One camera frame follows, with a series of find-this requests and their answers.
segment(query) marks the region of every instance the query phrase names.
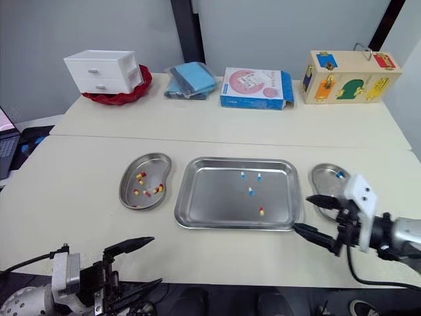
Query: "box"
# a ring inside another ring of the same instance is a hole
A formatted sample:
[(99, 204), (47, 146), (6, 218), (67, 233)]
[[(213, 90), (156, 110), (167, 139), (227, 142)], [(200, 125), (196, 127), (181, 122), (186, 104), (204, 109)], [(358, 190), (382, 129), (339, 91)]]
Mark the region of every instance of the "box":
[(401, 74), (390, 53), (311, 51), (303, 99), (307, 104), (379, 102)]
[(227, 67), (221, 88), (223, 107), (282, 110), (293, 102), (291, 76), (280, 70)]
[(88, 49), (64, 58), (64, 62), (82, 93), (132, 93), (143, 83), (133, 51)]

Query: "laptop screen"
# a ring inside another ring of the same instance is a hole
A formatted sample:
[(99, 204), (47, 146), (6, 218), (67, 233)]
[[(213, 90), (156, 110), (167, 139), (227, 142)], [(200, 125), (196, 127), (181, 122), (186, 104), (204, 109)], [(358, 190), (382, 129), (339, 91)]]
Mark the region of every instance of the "laptop screen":
[(5, 130), (12, 130), (14, 127), (13, 123), (9, 120), (6, 113), (0, 109), (0, 132)]

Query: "wooden busy board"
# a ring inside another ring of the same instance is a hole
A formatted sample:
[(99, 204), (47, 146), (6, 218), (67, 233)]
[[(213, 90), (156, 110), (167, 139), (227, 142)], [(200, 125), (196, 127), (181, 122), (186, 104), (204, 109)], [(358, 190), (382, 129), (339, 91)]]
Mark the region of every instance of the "wooden busy board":
[(379, 102), (401, 74), (389, 53), (311, 51), (303, 99), (307, 104)]

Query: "kidney-shaped metal dish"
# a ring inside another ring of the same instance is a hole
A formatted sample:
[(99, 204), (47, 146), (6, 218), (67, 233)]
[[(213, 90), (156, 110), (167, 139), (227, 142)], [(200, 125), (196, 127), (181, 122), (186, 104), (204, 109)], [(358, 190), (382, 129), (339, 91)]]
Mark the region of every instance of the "kidney-shaped metal dish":
[[(343, 193), (349, 177), (349, 173), (344, 168), (332, 163), (321, 163), (315, 166), (310, 173), (314, 193), (323, 196), (339, 197)], [(339, 212), (337, 209), (314, 207), (328, 219), (336, 220)]]
[(291, 163), (201, 157), (186, 167), (174, 214), (186, 228), (291, 230), (300, 212)]
[[(137, 158), (127, 167), (121, 179), (121, 203), (129, 209), (150, 209), (159, 205), (165, 198), (166, 177), (170, 169), (171, 159), (163, 153), (148, 153)], [(160, 184), (162, 190), (154, 193)]]

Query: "white and blue box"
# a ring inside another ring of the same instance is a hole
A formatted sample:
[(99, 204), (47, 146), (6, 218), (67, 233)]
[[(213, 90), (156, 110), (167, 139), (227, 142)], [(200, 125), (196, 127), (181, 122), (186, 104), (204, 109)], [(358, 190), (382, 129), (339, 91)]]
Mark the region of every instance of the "white and blue box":
[(223, 107), (282, 110), (294, 102), (291, 76), (280, 70), (227, 67), (221, 88)]

